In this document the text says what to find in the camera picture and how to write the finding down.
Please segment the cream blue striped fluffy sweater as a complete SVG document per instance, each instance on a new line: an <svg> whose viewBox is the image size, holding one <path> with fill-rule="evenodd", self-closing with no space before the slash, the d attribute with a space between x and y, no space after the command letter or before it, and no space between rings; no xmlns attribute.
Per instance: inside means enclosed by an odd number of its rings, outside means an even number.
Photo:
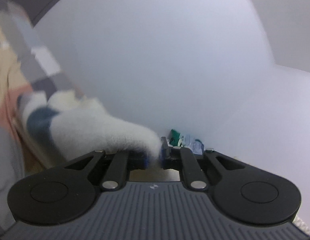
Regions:
<svg viewBox="0 0 310 240"><path fill-rule="evenodd" d="M71 160L94 150L132 151L158 159L159 136L152 130L110 115L97 98L76 98L74 90L46 97L44 91L18 98L23 130L41 150Z"/></svg>

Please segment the pile of clothes green shirt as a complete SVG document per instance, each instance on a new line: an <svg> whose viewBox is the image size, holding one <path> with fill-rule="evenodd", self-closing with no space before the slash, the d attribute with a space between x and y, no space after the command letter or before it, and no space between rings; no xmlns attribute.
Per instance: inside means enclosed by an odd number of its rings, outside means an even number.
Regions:
<svg viewBox="0 0 310 240"><path fill-rule="evenodd" d="M193 154L203 154L204 144L190 134L179 133L177 130L171 129L168 140L173 147L186 147L192 150Z"/></svg>

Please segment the patchwork pastel bed quilt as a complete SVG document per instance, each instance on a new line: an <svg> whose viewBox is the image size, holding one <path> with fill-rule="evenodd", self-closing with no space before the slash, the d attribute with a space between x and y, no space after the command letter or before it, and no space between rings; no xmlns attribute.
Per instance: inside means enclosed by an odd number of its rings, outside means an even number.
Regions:
<svg viewBox="0 0 310 240"><path fill-rule="evenodd" d="M16 129L18 97L38 90L50 97L68 89L83 95L39 39L24 9L0 0L0 232L15 222L7 204L9 189L28 172L42 169Z"/></svg>

